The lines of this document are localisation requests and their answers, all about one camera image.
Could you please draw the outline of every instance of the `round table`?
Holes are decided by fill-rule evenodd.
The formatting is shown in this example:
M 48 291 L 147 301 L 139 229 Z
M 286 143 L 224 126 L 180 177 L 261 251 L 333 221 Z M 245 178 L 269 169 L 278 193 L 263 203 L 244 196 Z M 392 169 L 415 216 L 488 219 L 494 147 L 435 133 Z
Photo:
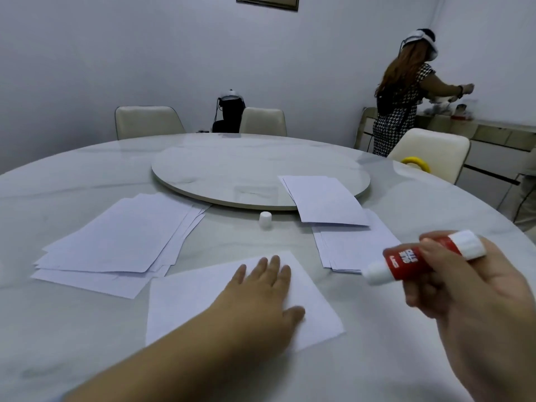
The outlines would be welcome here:
M 354 196 L 370 176 L 352 158 L 324 144 L 263 135 L 190 135 L 159 153 L 153 173 L 165 186 L 188 197 L 239 209 L 297 210 L 279 176 L 337 178 Z
M 121 198 L 165 189 L 151 163 L 164 149 L 194 138 L 114 141 L 0 176 L 0 400 L 45 401 L 144 346 L 149 287 L 127 300 L 28 277 L 47 244 Z M 254 138 L 273 146 L 297 141 Z M 435 229 L 473 229 L 497 243 L 535 287 L 536 248 L 479 199 L 385 158 L 307 143 L 345 155 L 370 173 L 360 202 L 402 242 Z M 170 274 L 290 250 L 347 332 L 262 367 L 218 400 L 470 401 L 450 370 L 434 322 L 405 305 L 400 284 L 368 287 L 359 276 L 324 270 L 312 231 L 296 212 L 274 214 L 273 224 L 264 231 L 258 211 L 212 206 Z

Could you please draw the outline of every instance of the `picture frame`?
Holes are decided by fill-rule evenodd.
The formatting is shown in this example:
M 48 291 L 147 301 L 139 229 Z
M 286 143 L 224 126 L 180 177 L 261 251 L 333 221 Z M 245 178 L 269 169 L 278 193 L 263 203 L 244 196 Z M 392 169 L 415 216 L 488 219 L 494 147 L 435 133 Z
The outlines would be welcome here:
M 236 0 L 236 2 L 281 8 L 290 11 L 298 11 L 298 6 L 300 4 L 300 0 Z

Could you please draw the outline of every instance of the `hand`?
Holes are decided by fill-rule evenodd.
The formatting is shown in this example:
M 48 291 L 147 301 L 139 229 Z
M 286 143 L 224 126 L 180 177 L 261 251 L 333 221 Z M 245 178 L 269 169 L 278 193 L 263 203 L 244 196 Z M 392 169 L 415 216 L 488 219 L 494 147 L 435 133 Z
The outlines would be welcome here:
M 525 278 L 500 249 L 470 264 L 429 238 L 421 252 L 434 272 L 404 283 L 406 303 L 436 319 L 450 365 L 475 401 L 536 400 L 536 306 Z
M 463 89 L 464 89 L 464 94 L 472 94 L 473 91 L 474 91 L 474 84 L 469 84 L 469 85 L 462 85 Z
M 285 265 L 279 272 L 280 259 L 270 264 L 262 258 L 245 278 L 242 265 L 225 290 L 203 314 L 210 330 L 217 330 L 222 344 L 229 347 L 234 360 L 258 363 L 285 351 L 305 309 L 292 307 L 283 311 L 291 283 L 291 269 Z

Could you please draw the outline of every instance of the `white chair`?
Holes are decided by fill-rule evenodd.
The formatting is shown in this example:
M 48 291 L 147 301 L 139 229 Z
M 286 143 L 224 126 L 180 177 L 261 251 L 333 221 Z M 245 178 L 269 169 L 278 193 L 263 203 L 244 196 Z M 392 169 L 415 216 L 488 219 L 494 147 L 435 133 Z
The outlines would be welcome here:
M 177 112 L 171 107 L 130 106 L 115 110 L 117 139 L 184 134 Z
M 285 114 L 281 110 L 247 107 L 242 114 L 240 134 L 286 137 Z
M 455 184 L 470 148 L 471 141 L 461 135 L 413 128 L 387 158 L 401 162 L 416 156 L 428 164 L 432 175 Z

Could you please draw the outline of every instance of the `yellow tape roll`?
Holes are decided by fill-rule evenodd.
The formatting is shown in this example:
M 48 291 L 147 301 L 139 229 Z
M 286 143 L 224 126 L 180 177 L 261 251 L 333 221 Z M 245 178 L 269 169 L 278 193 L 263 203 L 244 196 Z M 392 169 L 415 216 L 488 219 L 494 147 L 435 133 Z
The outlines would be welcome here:
M 404 163 L 405 165 L 407 165 L 408 163 L 414 163 L 426 173 L 431 173 L 428 163 L 426 163 L 420 158 L 417 158 L 416 156 L 410 156 L 408 158 L 402 159 L 401 162 Z

